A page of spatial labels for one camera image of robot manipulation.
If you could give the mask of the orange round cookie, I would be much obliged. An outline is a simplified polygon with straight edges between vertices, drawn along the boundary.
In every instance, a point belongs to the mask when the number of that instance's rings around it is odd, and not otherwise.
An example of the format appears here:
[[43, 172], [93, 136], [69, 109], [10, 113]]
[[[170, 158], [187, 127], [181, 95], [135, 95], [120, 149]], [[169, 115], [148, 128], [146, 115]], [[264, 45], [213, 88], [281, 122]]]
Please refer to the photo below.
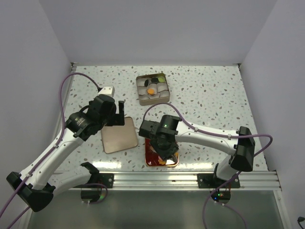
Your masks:
[[155, 94], [156, 94], [156, 90], [155, 90], [154, 88], [149, 88], [149, 89], [147, 90], [147, 93], [148, 93], [149, 95], [155, 95]]

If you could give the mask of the black sandwich cookie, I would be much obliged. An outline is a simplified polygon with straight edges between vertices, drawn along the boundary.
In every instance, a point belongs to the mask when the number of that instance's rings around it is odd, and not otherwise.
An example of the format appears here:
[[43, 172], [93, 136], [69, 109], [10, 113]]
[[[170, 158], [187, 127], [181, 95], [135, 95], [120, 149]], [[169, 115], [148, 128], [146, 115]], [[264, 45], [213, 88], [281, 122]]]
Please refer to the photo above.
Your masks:
[[144, 86], [147, 87], [148, 85], [150, 85], [150, 80], [147, 79], [147, 80], [145, 80], [145, 82], [144, 82]]
[[159, 83], [159, 79], [157, 77], [153, 77], [151, 79], [151, 83], [157, 84], [157, 83]]

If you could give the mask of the green round cookie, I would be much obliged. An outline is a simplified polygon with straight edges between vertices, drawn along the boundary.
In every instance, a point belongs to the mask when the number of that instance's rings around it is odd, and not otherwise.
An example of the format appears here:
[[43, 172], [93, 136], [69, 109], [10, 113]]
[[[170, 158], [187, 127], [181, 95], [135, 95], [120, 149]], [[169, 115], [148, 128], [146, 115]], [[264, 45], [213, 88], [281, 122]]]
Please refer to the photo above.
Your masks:
[[158, 81], [159, 81], [160, 83], [164, 83], [164, 82], [165, 82], [165, 78], [164, 78], [164, 77], [158, 77]]

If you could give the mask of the metal tongs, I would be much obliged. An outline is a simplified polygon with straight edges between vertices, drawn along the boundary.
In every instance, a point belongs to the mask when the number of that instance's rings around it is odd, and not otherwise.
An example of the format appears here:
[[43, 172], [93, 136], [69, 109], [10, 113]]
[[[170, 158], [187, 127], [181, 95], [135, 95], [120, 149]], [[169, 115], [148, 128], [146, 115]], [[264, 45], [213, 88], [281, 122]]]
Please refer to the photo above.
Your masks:
[[150, 143], [146, 144], [145, 146], [145, 159], [146, 162], [163, 161]]

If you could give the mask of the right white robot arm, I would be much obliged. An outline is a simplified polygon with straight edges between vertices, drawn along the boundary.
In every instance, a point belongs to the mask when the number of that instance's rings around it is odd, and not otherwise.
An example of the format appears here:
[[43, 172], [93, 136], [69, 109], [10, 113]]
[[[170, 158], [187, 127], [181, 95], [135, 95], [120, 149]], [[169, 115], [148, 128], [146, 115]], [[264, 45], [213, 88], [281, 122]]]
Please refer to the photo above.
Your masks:
[[160, 122], [144, 120], [139, 136], [150, 141], [163, 161], [177, 162], [178, 143], [193, 143], [226, 153], [227, 157], [215, 165], [212, 174], [198, 174], [199, 188], [224, 187], [237, 172], [253, 170], [255, 141], [247, 127], [241, 126], [237, 131], [209, 127], [200, 130], [200, 126], [187, 124], [180, 117], [164, 115]]

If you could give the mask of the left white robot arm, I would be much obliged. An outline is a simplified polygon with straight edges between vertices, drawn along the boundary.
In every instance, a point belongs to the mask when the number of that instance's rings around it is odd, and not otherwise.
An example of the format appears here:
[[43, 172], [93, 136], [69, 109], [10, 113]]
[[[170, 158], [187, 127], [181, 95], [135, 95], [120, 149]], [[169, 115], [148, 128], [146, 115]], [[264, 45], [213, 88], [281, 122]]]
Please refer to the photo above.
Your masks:
[[124, 101], [115, 102], [112, 97], [100, 94], [80, 111], [70, 115], [64, 129], [33, 163], [21, 172], [9, 173], [6, 180], [34, 212], [41, 211], [55, 195], [72, 187], [84, 184], [94, 187], [99, 181], [99, 170], [89, 162], [61, 174], [58, 180], [51, 181], [50, 177], [68, 155], [90, 136], [104, 126], [124, 124]]

